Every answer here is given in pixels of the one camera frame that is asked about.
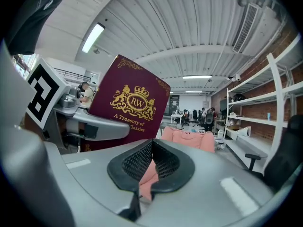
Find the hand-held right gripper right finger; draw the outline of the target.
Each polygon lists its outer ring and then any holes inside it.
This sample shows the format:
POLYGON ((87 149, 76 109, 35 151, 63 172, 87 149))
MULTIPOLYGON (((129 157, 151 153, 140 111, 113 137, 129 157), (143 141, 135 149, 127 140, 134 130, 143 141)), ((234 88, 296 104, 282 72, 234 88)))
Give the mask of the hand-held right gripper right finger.
POLYGON ((155 195, 139 218, 145 227, 261 227, 281 206, 299 175, 295 171, 274 192, 218 154, 173 142, 169 146, 187 154, 195 172, 179 190, 155 195))

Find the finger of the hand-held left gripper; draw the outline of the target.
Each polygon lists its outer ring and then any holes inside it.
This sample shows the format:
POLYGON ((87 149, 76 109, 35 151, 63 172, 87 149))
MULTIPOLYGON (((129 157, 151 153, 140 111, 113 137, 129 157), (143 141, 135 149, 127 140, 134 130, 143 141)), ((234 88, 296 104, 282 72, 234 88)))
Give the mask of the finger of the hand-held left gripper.
POLYGON ((85 140, 115 140, 125 138, 128 124, 96 117, 88 113, 75 113, 66 121, 67 134, 85 140))

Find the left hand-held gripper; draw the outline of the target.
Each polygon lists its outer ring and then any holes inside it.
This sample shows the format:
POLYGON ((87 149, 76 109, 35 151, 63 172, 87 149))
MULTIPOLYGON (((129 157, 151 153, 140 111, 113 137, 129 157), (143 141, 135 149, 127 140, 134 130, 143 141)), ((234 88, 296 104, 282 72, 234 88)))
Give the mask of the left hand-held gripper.
POLYGON ((27 77, 35 95, 25 114, 25 129, 41 140, 54 143, 61 154, 78 153, 80 139, 68 132, 67 121, 80 106, 80 90, 71 86, 43 58, 40 58, 27 77))

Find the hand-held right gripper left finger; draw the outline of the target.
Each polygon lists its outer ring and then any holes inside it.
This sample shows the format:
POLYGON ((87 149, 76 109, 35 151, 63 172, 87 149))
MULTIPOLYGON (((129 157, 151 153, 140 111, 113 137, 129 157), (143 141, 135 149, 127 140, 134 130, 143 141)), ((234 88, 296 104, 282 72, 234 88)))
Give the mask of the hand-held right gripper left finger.
POLYGON ((113 213, 135 222, 141 216, 139 182, 152 160, 152 140, 63 155, 80 186, 113 213))

